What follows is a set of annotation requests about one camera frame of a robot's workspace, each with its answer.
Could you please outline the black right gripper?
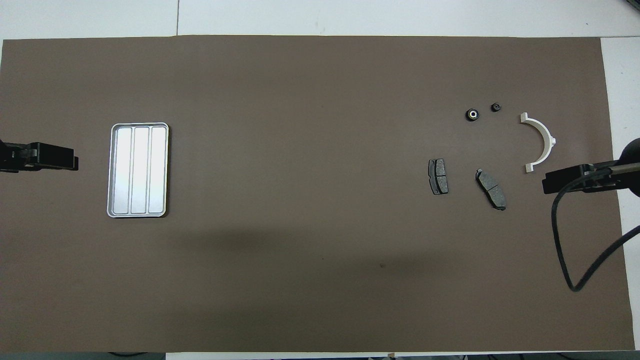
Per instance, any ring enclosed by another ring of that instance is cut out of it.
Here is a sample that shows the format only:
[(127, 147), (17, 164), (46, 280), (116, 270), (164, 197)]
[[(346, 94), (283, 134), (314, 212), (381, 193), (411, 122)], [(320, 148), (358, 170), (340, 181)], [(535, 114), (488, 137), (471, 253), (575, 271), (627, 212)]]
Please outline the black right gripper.
[[(546, 195), (556, 194), (570, 182), (595, 171), (614, 166), (614, 164), (615, 161), (585, 163), (547, 172), (545, 174), (545, 178), (542, 180), (542, 191)], [(598, 193), (605, 191), (619, 191), (622, 189), (623, 185), (620, 180), (616, 180), (615, 178), (608, 176), (583, 181), (576, 185), (571, 192)]]

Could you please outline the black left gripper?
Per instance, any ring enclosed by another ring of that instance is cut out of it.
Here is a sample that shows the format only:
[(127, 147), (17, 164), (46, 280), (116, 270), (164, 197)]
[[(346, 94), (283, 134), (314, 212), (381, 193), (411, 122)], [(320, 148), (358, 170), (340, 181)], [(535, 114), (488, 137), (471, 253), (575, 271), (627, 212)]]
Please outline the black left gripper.
[(78, 169), (79, 158), (74, 155), (73, 148), (43, 142), (0, 142), (0, 171), (3, 173)]

